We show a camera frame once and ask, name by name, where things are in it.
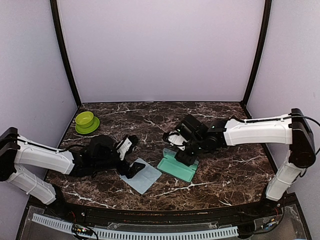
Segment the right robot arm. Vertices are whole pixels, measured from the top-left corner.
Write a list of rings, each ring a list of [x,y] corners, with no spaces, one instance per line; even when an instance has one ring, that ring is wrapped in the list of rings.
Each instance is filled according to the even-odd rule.
[[[318,150],[308,124],[310,118],[298,108],[269,118],[215,120],[210,126],[186,115],[164,138],[177,147],[176,160],[190,166],[196,156],[242,144],[284,144],[289,151],[276,175],[268,183],[265,198],[255,205],[255,213],[266,217],[301,173],[316,162]]]

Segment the blue cleaning cloth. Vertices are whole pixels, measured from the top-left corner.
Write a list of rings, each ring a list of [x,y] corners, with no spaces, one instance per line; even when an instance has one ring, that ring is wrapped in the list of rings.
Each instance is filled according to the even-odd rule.
[[[143,168],[132,178],[127,178],[125,175],[120,175],[119,177],[139,194],[143,195],[160,178],[162,173],[141,158],[138,158],[130,166],[136,166],[137,164],[140,164],[139,166],[143,165]]]

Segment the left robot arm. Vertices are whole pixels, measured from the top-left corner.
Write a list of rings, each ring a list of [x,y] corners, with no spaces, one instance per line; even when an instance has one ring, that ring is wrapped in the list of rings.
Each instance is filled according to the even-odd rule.
[[[67,218],[71,208],[62,200],[59,188],[44,182],[24,165],[76,178],[93,177],[115,169],[121,176],[131,179],[146,166],[140,162],[130,164],[125,159],[138,142],[136,135],[126,135],[118,143],[108,135],[97,135],[88,145],[74,144],[58,149],[30,141],[19,135],[17,128],[10,127],[0,136],[0,180],[17,186],[45,205],[51,204],[51,210],[58,217]]]

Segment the dark grey glasses case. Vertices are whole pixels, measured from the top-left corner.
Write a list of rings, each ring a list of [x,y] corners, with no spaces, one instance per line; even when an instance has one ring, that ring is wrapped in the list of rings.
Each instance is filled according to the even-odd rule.
[[[199,161],[196,159],[193,165],[186,166],[175,159],[175,151],[164,148],[162,153],[163,158],[157,165],[157,169],[176,179],[191,183],[197,172]]]

